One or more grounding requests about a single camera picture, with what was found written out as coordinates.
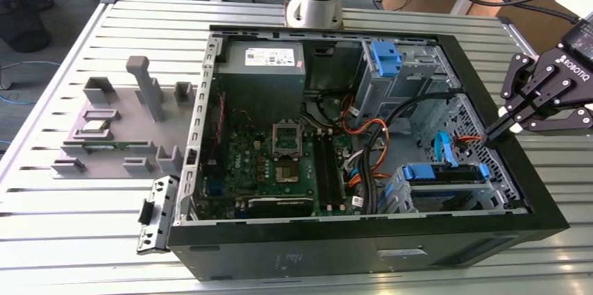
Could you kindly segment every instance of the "metal bracket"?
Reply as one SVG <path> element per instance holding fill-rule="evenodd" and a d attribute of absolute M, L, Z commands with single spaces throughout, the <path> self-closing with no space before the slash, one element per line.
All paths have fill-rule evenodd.
<path fill-rule="evenodd" d="M 140 210 L 138 222 L 142 223 L 136 254 L 167 253 L 167 238 L 174 220 L 175 196 L 178 195 L 179 178 L 166 176 L 155 179 L 148 199 Z"/>

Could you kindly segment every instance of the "aluminum table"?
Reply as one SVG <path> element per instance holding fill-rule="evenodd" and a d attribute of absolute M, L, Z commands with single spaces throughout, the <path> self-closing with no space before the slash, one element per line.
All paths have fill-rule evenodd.
<path fill-rule="evenodd" d="M 208 26 L 279 26 L 282 15 L 281 6 L 262 4 L 119 0 L 99 5 L 0 162 L 3 294 L 590 294 L 590 137 L 520 137 L 572 228 L 457 270 L 199 283 L 172 253 L 135 254 L 138 210 L 151 180 L 51 178 L 88 77 L 134 85 L 127 57 L 147 56 L 160 85 L 198 85 Z M 488 17 L 346 9 L 343 23 L 349 29 L 456 35 L 498 104 L 510 56 L 532 53 L 513 26 Z"/>

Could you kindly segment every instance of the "floor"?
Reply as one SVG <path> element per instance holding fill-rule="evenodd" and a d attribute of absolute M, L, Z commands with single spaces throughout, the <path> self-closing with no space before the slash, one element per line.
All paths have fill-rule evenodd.
<path fill-rule="evenodd" d="M 46 27 L 52 35 L 51 45 L 35 53 L 17 53 L 0 41 L 0 65 L 7 67 L 12 62 L 47 60 L 62 62 L 75 43 L 84 24 L 95 10 L 99 0 L 54 0 L 55 6 L 40 13 Z M 254 2 L 254 0 L 227 0 L 234 2 Z M 285 0 L 255 0 L 258 3 L 278 3 Z M 375 9 L 371 0 L 343 0 L 346 8 Z M 20 65 L 1 72 L 3 79 L 13 84 L 0 95 L 12 101 L 35 101 L 54 76 L 56 68 L 52 65 Z M 0 141 L 9 142 L 33 105 L 13 105 L 0 101 Z M 0 143 L 0 157 L 7 144 Z"/>

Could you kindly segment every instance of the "label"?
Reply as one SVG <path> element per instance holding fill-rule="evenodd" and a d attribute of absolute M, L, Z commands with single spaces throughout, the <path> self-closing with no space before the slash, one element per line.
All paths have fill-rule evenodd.
<path fill-rule="evenodd" d="M 362 208 L 363 199 L 359 196 L 353 197 L 353 206 Z"/>
<path fill-rule="evenodd" d="M 573 71 L 573 73 L 576 75 L 578 75 L 578 77 L 582 79 L 582 81 L 588 81 L 588 79 L 590 79 L 592 77 L 589 76 L 589 74 L 586 74 L 586 71 L 577 66 L 577 64 L 574 62 L 572 62 L 570 60 L 568 60 L 566 56 L 560 57 L 558 59 L 556 59 L 556 62 L 558 64 L 562 64 L 564 66 L 568 67 L 568 69 L 570 71 Z"/>
<path fill-rule="evenodd" d="M 295 66 L 293 49 L 250 48 L 245 51 L 246 66 Z"/>
<path fill-rule="evenodd" d="M 358 114 L 361 113 L 361 111 L 358 111 L 358 109 L 357 108 L 354 108 L 353 106 L 351 107 L 349 107 L 349 112 L 354 115 L 354 117 L 357 117 L 358 116 Z"/>

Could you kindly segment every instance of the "small circuit board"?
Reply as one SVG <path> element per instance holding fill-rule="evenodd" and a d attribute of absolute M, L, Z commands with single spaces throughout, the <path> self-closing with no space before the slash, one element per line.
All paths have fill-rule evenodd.
<path fill-rule="evenodd" d="M 327 203 L 327 189 L 318 185 L 319 174 L 317 165 L 319 155 L 315 156 L 315 141 L 322 136 L 315 132 L 299 132 L 302 146 L 301 157 L 274 157 L 274 133 L 269 131 L 241 130 L 231 133 L 228 139 L 228 153 L 224 180 L 206 178 L 206 192 L 211 219 L 249 218 L 238 211 L 251 199 L 294 199 L 291 203 L 313 201 L 311 216 L 333 216 L 353 214 L 343 203 L 343 179 L 341 165 L 343 151 L 350 150 L 350 137 L 347 135 L 325 135 L 323 140 L 331 147 L 330 162 L 323 162 L 322 170 L 331 176 L 334 192 L 334 205 Z M 282 145 L 294 147 L 289 138 L 278 139 Z"/>

